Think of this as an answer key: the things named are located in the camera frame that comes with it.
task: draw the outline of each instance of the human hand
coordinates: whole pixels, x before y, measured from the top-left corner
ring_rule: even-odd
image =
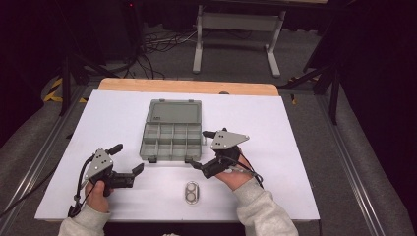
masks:
[[[108,213],[108,200],[105,196],[103,196],[105,184],[101,180],[97,181],[95,185],[92,182],[88,182],[86,185],[86,196],[87,197],[87,205],[89,207],[102,212]]]
[[[246,166],[250,166],[248,161],[242,156],[239,156],[238,159],[239,162]],[[236,165],[237,168],[244,169],[240,165]],[[239,172],[239,171],[232,171],[230,173],[226,172],[220,172],[215,175],[215,177],[221,181],[223,181],[232,191],[235,191],[237,188],[242,186],[244,183],[248,182],[250,179],[252,179],[252,174],[245,173],[245,172]]]

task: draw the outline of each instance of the person's left hand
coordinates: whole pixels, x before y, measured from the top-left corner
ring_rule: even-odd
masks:
[[[91,189],[92,191],[87,197],[86,202],[89,207],[102,213],[108,213],[108,200],[103,196],[104,186],[104,182],[101,180],[97,181],[95,186],[89,181],[86,185],[86,195],[89,194]]]

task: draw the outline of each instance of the gray carpet floor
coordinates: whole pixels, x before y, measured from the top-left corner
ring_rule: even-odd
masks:
[[[195,80],[219,82],[245,82],[284,85],[293,76],[303,75],[302,69],[320,38],[313,32],[284,30],[275,49],[275,57],[281,71],[276,79],[271,75],[268,59],[263,49],[270,35],[253,32],[246,39],[239,39],[227,31],[206,33],[204,38],[202,71],[192,73],[195,42],[187,41],[167,52],[148,54],[152,67],[169,80]],[[128,78],[145,78],[144,69],[136,63]],[[93,78],[84,97],[97,88],[100,78]],[[55,79],[45,87],[42,97],[49,91]],[[313,193],[322,219],[323,235],[373,235],[357,202],[349,178],[342,165],[338,147],[321,112],[318,98],[306,91],[309,83],[297,90],[280,91],[291,127],[300,150]],[[297,104],[290,99],[295,93]],[[71,113],[57,142],[43,167],[38,180],[59,162],[71,135],[83,113],[85,103],[78,102]],[[0,208],[4,209],[29,170],[33,159],[42,148],[54,123],[58,119],[61,103],[45,102],[0,150]],[[373,203],[376,215],[386,235],[415,235],[406,209],[379,165],[349,103],[339,95],[336,129],[340,132],[352,161]],[[57,235],[59,223],[34,219],[46,184],[30,196],[5,235]],[[300,235],[319,235],[318,222],[295,222]]]

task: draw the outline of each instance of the sleeve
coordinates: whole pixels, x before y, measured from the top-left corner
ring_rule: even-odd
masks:
[[[261,188],[256,179],[243,184],[234,192],[238,199],[237,215],[245,225],[247,236],[298,235],[287,212]]]
[[[74,218],[64,219],[58,236],[102,236],[103,227],[109,218],[110,213],[101,213],[86,205]]]

